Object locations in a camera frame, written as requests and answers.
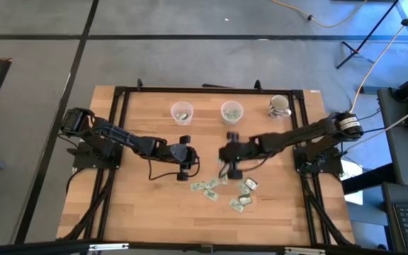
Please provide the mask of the blue white floral mug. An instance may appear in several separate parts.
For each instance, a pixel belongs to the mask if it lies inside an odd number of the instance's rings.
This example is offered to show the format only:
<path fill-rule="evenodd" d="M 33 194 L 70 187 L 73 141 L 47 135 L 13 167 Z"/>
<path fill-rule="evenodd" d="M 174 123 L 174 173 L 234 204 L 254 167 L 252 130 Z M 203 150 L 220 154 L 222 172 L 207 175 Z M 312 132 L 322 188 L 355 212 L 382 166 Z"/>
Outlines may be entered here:
<path fill-rule="evenodd" d="M 285 96 L 275 95 L 271 98 L 268 106 L 268 115 L 271 118 L 288 117 L 292 114 L 289 109 L 289 101 Z"/>

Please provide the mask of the black table frame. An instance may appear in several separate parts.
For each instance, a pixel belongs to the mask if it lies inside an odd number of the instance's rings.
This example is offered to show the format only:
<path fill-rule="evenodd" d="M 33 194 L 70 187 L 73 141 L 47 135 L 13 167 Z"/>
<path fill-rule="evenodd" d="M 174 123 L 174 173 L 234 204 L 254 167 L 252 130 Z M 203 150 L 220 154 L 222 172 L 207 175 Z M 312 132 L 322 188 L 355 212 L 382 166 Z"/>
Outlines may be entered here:
<path fill-rule="evenodd" d="M 302 177 L 295 169 L 291 148 L 264 163 L 259 159 L 241 163 L 244 176 L 259 184 L 252 193 L 253 203 L 242 212 L 229 206 L 229 201 L 240 195 L 237 180 L 217 186 L 219 198 L 215 202 L 190 188 L 192 183 L 217 176 L 222 168 L 218 151 L 229 131 L 238 132 L 241 141 L 247 141 L 253 135 L 285 132 L 326 115 L 320 92 L 294 91 L 291 96 L 295 112 L 272 119 L 267 108 L 273 92 L 268 90 L 147 87 L 132 92 L 126 129 L 172 143 L 190 135 L 200 168 L 188 181 L 177 181 L 177 166 L 148 163 L 125 149 L 115 174 L 103 238 L 157 249 L 167 244 L 224 244 L 247 250 L 264 245 L 306 247 L 312 240 L 329 241 L 331 237 L 318 215 L 306 213 Z M 171 107 L 179 101 L 193 106 L 189 125 L 178 125 L 171 117 Z M 244 108 L 235 125 L 222 121 L 220 109 L 226 101 L 237 101 Z"/>

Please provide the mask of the black desk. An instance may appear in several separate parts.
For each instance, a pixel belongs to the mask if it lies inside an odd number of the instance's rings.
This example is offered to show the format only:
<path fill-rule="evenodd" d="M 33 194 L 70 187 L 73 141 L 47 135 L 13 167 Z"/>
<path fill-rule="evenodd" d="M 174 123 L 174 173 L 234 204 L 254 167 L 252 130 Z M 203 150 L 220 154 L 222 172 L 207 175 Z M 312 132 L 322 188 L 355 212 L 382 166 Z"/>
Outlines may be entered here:
<path fill-rule="evenodd" d="M 381 89 L 378 100 L 398 183 L 408 186 L 408 81 L 398 89 Z"/>

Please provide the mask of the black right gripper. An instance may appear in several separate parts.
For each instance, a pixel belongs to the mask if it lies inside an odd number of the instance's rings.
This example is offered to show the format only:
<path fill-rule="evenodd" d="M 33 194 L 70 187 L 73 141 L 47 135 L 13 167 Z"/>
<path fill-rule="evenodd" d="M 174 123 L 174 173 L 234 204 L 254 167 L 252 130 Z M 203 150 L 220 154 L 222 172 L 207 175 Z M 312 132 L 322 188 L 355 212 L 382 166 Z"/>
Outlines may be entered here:
<path fill-rule="evenodd" d="M 226 145 L 219 148 L 219 160 L 224 163 L 220 169 L 219 177 L 242 179 L 242 170 L 238 169 L 237 166 L 238 161 L 264 158 L 266 158 L 266 152 L 263 142 L 259 138 L 240 142 L 238 132 L 228 132 Z"/>

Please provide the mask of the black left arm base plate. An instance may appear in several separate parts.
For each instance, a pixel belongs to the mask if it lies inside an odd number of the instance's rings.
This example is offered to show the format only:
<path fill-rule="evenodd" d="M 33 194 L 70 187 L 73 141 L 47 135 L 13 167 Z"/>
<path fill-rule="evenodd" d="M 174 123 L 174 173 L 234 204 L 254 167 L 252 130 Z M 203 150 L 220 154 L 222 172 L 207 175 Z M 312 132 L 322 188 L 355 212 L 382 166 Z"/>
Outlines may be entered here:
<path fill-rule="evenodd" d="M 80 142 L 77 148 L 68 148 L 67 151 L 74 156 L 73 167 L 78 169 L 118 169 L 122 158 L 123 146 L 113 143 L 103 146 L 109 148 L 105 154 L 98 147 L 92 147 L 87 142 Z"/>

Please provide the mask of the silver metal bracket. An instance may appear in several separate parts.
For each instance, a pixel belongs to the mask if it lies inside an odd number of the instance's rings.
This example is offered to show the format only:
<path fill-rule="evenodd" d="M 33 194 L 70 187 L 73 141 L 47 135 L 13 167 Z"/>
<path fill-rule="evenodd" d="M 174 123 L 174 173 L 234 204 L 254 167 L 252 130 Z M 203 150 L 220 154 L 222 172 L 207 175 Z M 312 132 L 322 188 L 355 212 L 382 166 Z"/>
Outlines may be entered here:
<path fill-rule="evenodd" d="M 284 255 L 326 255 L 326 251 L 323 249 L 286 246 Z"/>
<path fill-rule="evenodd" d="M 111 251 L 129 249 L 128 243 L 90 244 L 88 251 Z"/>

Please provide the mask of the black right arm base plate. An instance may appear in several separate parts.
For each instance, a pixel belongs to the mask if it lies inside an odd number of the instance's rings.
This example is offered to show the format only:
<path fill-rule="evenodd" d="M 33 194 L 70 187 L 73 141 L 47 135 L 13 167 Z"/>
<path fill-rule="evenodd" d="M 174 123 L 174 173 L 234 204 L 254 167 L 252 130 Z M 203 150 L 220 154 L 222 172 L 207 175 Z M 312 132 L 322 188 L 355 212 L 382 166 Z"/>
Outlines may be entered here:
<path fill-rule="evenodd" d="M 341 174 L 341 153 L 336 147 L 315 149 L 311 145 L 294 147 L 296 171 L 301 174 Z"/>

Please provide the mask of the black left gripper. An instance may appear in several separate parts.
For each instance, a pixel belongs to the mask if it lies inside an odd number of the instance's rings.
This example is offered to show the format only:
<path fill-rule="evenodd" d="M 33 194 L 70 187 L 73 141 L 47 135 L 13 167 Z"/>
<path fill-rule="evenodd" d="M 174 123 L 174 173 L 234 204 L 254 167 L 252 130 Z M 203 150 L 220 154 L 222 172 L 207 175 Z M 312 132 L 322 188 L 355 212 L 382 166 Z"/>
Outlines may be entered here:
<path fill-rule="evenodd" d="M 156 140 L 153 151 L 153 158 L 158 162 L 181 164 L 180 172 L 177 173 L 177 181 L 187 181 L 190 177 L 194 177 L 199 173 L 199 168 L 194 174 L 189 174 L 192 166 L 199 166 L 199 158 L 196 149 L 189 146 L 191 143 L 191 136 L 184 135 L 179 138 L 179 143 L 168 144 L 166 140 Z"/>

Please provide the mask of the black floor stand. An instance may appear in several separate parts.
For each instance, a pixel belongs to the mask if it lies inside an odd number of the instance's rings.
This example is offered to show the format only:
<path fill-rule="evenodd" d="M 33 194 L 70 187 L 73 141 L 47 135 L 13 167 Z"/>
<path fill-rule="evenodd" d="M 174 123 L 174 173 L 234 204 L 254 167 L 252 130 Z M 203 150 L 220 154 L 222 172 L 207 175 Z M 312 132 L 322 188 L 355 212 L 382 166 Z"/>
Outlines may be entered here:
<path fill-rule="evenodd" d="M 380 18 L 380 20 L 373 26 L 369 34 L 364 37 L 362 42 L 357 48 L 353 48 L 350 46 L 346 41 L 342 41 L 341 44 L 349 49 L 349 55 L 342 60 L 339 64 L 336 65 L 336 69 L 340 69 L 343 65 L 345 65 L 349 60 L 351 60 L 354 57 L 363 57 L 363 55 L 360 54 L 361 48 L 367 43 L 367 41 L 371 38 L 373 33 L 378 29 L 378 27 L 382 24 L 382 22 L 385 20 L 385 18 L 390 14 L 390 12 L 393 10 L 393 8 L 398 4 L 399 0 L 393 0 L 391 6 L 389 7 L 388 10 L 383 14 L 383 16 Z"/>

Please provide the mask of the clear plastic cup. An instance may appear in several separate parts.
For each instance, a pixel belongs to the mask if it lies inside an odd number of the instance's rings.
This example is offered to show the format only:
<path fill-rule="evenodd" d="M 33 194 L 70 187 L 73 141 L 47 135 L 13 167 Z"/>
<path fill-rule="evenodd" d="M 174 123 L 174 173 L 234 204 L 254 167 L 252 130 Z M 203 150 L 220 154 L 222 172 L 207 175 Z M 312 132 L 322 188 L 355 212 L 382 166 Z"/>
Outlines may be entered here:
<path fill-rule="evenodd" d="M 177 120 L 178 113 L 187 112 L 188 118 L 186 120 Z M 178 125 L 189 125 L 193 117 L 193 106 L 187 101 L 179 101 L 171 107 L 171 117 Z"/>
<path fill-rule="evenodd" d="M 224 116 L 224 112 L 225 111 L 230 111 L 231 109 L 237 109 L 237 110 L 240 110 L 240 111 L 242 111 L 243 112 L 243 114 L 244 114 L 244 108 L 243 108 L 243 106 L 239 103 L 239 102 L 237 102 L 237 101 L 226 101 L 226 102 L 224 102 L 223 104 L 222 104 L 222 106 L 221 106 L 221 109 L 220 109 L 220 112 L 221 112 L 221 117 L 222 117 L 222 121 L 225 123 L 225 124 L 227 124 L 227 125 L 235 125 L 235 124 L 237 124 L 239 121 L 236 121 L 235 119 L 230 119 L 230 120 L 227 120 L 226 118 L 225 118 L 225 116 Z"/>

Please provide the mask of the white paper sheet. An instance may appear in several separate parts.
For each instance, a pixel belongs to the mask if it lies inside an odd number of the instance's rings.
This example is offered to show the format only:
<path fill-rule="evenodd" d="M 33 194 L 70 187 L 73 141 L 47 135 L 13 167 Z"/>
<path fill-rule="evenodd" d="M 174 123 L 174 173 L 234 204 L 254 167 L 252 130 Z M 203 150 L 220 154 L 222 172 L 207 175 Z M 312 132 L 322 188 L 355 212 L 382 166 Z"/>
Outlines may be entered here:
<path fill-rule="evenodd" d="M 349 162 L 349 161 L 341 160 L 341 165 L 343 169 L 343 172 L 339 174 L 339 178 L 341 181 L 345 181 L 346 179 L 356 177 L 363 173 L 363 169 L 359 165 L 351 161 Z M 355 193 L 345 195 L 344 198 L 345 198 L 345 201 L 349 203 L 353 203 L 356 205 L 363 204 L 363 192 L 362 191 L 357 191 Z"/>

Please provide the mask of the dark grey desk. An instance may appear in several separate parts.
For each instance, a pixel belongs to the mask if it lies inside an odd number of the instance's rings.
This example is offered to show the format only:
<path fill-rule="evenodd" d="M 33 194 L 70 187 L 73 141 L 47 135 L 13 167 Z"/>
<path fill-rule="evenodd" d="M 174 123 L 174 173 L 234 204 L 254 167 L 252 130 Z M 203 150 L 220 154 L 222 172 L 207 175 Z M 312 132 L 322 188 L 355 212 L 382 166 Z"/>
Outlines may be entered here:
<path fill-rule="evenodd" d="M 401 186 L 394 183 L 381 184 L 384 208 L 387 217 L 389 245 L 397 253 L 408 254 L 403 244 L 399 225 L 397 223 L 393 205 L 397 203 L 408 204 L 408 186 Z"/>

